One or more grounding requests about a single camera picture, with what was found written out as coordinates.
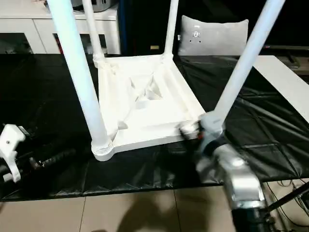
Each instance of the black cable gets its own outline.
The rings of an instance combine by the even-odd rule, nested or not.
[[[271,194],[272,194],[272,195],[274,196],[274,198],[278,201],[278,198],[276,197],[275,193],[271,190],[271,188],[270,188],[268,182],[266,182],[266,184],[267,184],[267,186],[268,186],[268,188],[269,188]],[[293,221],[286,215],[286,213],[284,212],[284,210],[282,209],[281,206],[280,206],[280,209],[281,209],[282,213],[284,214],[284,216],[285,216],[293,225],[298,226],[298,227],[309,228],[309,225],[299,225],[299,224],[293,222]]]
[[[295,189],[297,189],[297,187],[296,187],[296,185],[294,184],[294,182],[292,182],[292,186],[293,186],[293,191],[294,191]],[[304,205],[304,203],[303,203],[301,197],[300,197],[300,196],[297,196],[297,197],[295,198],[295,201],[296,201],[296,203],[299,205],[299,207],[302,208],[302,210],[304,210],[304,212],[306,213],[306,215],[309,217],[309,212],[308,212],[308,210],[306,209],[306,206]]]
[[[292,184],[292,180],[290,180],[288,185],[285,185],[282,180],[280,182],[277,181],[277,184],[280,185],[281,187],[290,187]]]

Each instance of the white shelf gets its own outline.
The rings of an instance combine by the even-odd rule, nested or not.
[[[118,4],[110,9],[95,13],[95,20],[117,21]],[[75,19],[86,19],[84,13],[75,13]],[[52,16],[43,1],[0,0],[0,18],[51,19]]]

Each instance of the metal rod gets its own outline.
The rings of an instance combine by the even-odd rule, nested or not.
[[[251,33],[244,52],[216,105],[215,112],[223,124],[239,94],[254,62],[259,55],[285,0],[267,0],[262,13]]]
[[[112,142],[100,112],[71,0],[48,0],[48,5],[92,137],[92,151],[97,155],[109,154]]]
[[[87,18],[90,41],[93,48],[93,60],[95,61],[106,60],[104,53],[102,51],[100,38],[98,36],[91,0],[83,0],[83,7]]]
[[[295,189],[293,192],[290,192],[289,194],[285,195],[284,197],[282,197],[278,201],[271,204],[267,208],[267,211],[271,212],[271,211],[283,206],[284,204],[288,203],[289,201],[293,200],[295,197],[299,196],[300,194],[302,194],[302,193],[304,193],[308,190],[309,190],[309,182],[303,184],[301,187]]]
[[[165,50],[164,50],[165,55],[171,55],[173,53],[178,3],[179,0],[171,0],[170,2],[168,31],[166,34]]]

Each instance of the white cabinet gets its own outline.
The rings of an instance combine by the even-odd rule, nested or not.
[[[23,33],[34,54],[46,53],[32,19],[0,19],[0,33]]]
[[[108,54],[120,54],[117,15],[118,4],[94,15],[98,34],[105,38]],[[74,12],[74,16],[79,33],[88,34],[85,14]],[[43,1],[0,0],[0,33],[24,33],[33,53],[60,53],[52,16]]]
[[[60,53],[56,38],[56,28],[52,19],[34,19],[35,26],[48,54]],[[76,20],[80,34],[89,34],[86,20]],[[120,54],[119,30],[117,21],[96,20],[99,35],[104,35],[108,54]]]

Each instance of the white table top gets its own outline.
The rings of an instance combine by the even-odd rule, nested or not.
[[[0,18],[32,18],[50,19],[49,10],[44,6],[44,1],[40,0],[0,0]],[[118,4],[110,9],[95,13],[96,20],[117,20]],[[76,13],[75,19],[86,19],[85,14]]]
[[[275,56],[258,56],[254,67],[309,122],[309,85]]]

